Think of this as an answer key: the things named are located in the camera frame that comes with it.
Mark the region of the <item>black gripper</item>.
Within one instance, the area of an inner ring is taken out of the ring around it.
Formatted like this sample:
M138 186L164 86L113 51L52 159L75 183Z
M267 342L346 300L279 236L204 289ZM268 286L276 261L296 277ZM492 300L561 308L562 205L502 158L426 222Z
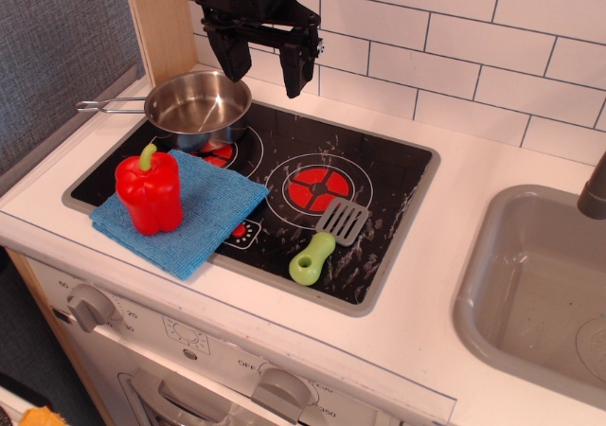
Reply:
M288 98L312 80L322 52L320 16L297 0L195 0L224 74L241 80L252 66L249 44L278 48Z

